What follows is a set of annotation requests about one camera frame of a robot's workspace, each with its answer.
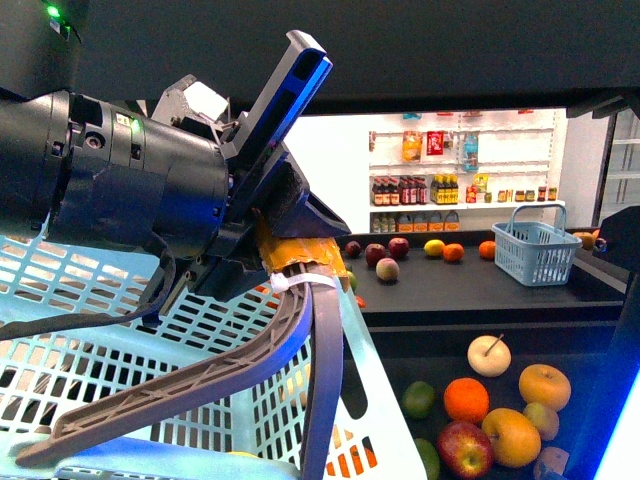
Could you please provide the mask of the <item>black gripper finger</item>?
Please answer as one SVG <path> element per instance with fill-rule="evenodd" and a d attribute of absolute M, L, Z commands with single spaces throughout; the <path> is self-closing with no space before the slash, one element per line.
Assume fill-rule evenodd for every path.
<path fill-rule="evenodd" d="M 234 176 L 234 191 L 227 206 L 229 220 L 244 215 L 255 192 L 247 173 L 258 164 L 265 149 L 281 144 L 333 67 L 324 48 L 311 35 L 291 30 L 287 38 L 290 45 L 262 92 L 227 137 L 227 166 Z"/>

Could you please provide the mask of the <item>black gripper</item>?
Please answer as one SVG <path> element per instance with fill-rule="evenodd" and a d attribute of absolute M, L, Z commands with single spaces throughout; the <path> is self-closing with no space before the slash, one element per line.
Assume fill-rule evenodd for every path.
<path fill-rule="evenodd" d="M 227 301 L 267 277 L 252 237 L 256 208 L 275 237 L 351 233 L 311 191 L 290 155 L 277 162 L 257 200 L 263 168 L 280 144 L 265 149 L 247 173 L 255 192 L 244 215 L 229 220 L 234 176 L 227 166 L 227 137 L 237 126 L 215 141 L 102 101 L 71 97 L 48 240 L 123 251 L 164 246 L 175 258 L 175 290 Z"/>

